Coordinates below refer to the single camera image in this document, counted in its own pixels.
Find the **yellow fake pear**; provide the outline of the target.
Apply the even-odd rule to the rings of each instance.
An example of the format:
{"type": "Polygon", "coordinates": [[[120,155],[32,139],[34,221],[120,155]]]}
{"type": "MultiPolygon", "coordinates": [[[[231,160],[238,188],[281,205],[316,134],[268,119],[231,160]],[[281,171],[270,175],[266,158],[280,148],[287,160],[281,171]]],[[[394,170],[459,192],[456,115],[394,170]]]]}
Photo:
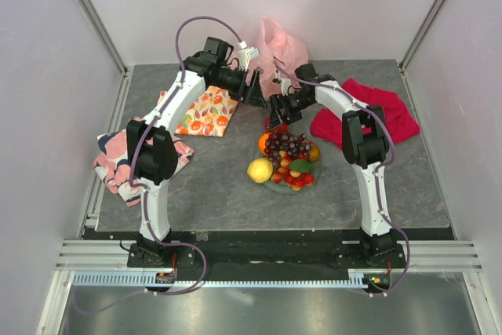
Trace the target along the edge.
{"type": "Polygon", "coordinates": [[[270,179],[274,172],[274,166],[267,158],[253,160],[247,169],[248,177],[257,184],[263,184],[270,179]]]}

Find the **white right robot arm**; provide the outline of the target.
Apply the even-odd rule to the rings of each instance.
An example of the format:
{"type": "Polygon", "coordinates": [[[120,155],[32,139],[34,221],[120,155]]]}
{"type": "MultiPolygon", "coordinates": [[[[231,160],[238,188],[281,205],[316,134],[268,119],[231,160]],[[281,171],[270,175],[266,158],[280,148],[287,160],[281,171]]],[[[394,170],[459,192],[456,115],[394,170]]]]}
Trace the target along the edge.
{"type": "Polygon", "coordinates": [[[358,181],[362,204],[359,257],[371,268],[387,259],[397,242],[387,208],[384,170],[393,163],[395,147],[385,126],[384,111],[379,105],[368,105],[349,94],[331,75],[319,75],[312,64],[299,66],[289,74],[275,61],[275,78],[291,79],[300,88],[285,87],[270,97],[269,127],[277,128],[302,118],[302,110],[320,104],[341,120],[342,152],[352,165],[358,181]]]}

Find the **orange fake mandarin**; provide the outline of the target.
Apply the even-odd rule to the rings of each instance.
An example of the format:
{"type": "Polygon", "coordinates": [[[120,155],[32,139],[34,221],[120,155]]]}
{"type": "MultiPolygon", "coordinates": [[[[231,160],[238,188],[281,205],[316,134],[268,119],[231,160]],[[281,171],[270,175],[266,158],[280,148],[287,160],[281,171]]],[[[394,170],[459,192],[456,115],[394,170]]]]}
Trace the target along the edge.
{"type": "Polygon", "coordinates": [[[265,152],[265,148],[267,147],[266,142],[267,142],[268,137],[270,135],[271,135],[270,133],[264,133],[260,137],[260,139],[258,140],[257,147],[258,147],[259,152],[262,153],[263,155],[266,154],[266,152],[265,152]]]}

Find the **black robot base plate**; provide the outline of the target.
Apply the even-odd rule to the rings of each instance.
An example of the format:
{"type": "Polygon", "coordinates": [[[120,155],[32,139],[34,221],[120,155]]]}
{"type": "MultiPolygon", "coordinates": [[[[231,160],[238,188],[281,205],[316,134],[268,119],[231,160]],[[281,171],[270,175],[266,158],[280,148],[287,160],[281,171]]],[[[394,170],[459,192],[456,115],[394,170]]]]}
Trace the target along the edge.
{"type": "Polygon", "coordinates": [[[361,230],[171,231],[167,247],[138,236],[130,268],[194,268],[216,264],[293,263],[330,268],[396,269],[406,247],[396,231],[371,238],[361,230]]]}

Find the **pink plastic bag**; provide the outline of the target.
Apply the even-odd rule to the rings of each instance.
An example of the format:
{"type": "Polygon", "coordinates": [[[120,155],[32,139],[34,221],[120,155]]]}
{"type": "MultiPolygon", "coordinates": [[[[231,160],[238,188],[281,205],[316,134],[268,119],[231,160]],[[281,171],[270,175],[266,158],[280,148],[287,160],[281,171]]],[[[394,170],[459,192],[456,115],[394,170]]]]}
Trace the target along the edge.
{"type": "Polygon", "coordinates": [[[251,72],[259,69],[262,94],[268,100],[281,92],[280,85],[273,82],[277,70],[275,58],[292,75],[300,65],[308,62],[307,46],[270,18],[262,19],[255,46],[260,55],[251,60],[249,69],[251,72]]]}

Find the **grey-green round plate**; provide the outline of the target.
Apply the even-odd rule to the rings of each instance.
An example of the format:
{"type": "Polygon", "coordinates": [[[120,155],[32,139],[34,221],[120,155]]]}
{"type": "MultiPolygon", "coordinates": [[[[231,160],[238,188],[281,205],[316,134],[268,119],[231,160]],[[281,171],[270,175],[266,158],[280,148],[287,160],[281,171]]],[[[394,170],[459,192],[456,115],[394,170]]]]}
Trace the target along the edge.
{"type": "Polygon", "coordinates": [[[283,166],[275,168],[260,151],[254,154],[247,173],[253,182],[282,195],[293,195],[306,190],[320,176],[320,170],[316,167],[310,172],[297,172],[283,166]]]}

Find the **brown fake kiwi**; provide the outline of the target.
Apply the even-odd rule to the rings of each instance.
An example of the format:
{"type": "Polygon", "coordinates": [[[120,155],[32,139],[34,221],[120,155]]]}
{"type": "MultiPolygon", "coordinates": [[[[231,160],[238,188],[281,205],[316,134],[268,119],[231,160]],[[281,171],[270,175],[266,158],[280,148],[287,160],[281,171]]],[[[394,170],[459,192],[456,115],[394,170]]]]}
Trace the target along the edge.
{"type": "Polygon", "coordinates": [[[316,144],[310,144],[310,151],[309,151],[309,161],[310,162],[317,162],[320,159],[320,150],[319,147],[316,144]]]}

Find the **red yellow fake fruit bunch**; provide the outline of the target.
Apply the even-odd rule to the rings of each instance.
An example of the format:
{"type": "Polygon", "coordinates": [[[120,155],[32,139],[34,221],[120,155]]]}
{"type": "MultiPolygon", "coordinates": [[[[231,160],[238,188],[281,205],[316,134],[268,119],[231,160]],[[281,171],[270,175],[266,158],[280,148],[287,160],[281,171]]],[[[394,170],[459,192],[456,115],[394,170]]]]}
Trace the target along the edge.
{"type": "Polygon", "coordinates": [[[299,192],[312,186],[323,169],[325,167],[322,164],[310,162],[308,158],[292,160],[285,156],[275,164],[274,172],[267,184],[277,191],[299,192]]]}

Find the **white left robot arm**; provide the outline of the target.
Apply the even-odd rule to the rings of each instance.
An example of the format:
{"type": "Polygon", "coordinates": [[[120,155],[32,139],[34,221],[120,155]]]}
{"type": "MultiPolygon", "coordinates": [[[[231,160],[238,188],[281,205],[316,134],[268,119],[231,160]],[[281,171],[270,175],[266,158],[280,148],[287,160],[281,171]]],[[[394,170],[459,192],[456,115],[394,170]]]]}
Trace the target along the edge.
{"type": "Polygon", "coordinates": [[[249,70],[250,61],[260,55],[259,49],[240,42],[236,68],[227,62],[232,51],[227,42],[208,37],[203,50],[181,62],[175,82],[160,103],[144,119],[131,120],[126,126],[129,184],[140,191],[140,236],[149,243],[144,256],[155,267],[166,266],[173,255],[171,246],[164,243],[171,232],[169,181],[178,164],[173,136],[189,107],[209,86],[228,91],[232,100],[267,106],[260,88],[260,72],[249,70]]]}

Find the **purple fake grape bunch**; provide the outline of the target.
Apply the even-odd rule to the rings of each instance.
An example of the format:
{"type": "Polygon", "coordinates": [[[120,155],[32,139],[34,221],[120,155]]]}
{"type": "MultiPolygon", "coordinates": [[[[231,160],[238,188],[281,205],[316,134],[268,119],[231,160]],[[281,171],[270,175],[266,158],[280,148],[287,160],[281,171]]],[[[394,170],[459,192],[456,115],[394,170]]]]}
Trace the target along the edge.
{"type": "Polygon", "coordinates": [[[270,134],[266,142],[267,147],[264,156],[274,167],[285,156],[290,157],[292,160],[309,159],[310,144],[313,143],[304,134],[296,136],[288,131],[270,134]]]}

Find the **red fake apple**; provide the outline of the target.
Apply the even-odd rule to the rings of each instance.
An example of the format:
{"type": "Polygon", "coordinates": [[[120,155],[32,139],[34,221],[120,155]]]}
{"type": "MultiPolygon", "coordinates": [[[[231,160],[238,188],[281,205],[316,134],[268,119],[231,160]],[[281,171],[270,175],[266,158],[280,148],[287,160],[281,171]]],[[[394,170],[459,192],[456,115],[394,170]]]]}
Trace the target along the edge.
{"type": "Polygon", "coordinates": [[[288,125],[280,119],[267,117],[264,122],[264,128],[266,133],[281,133],[288,130],[288,125]]]}

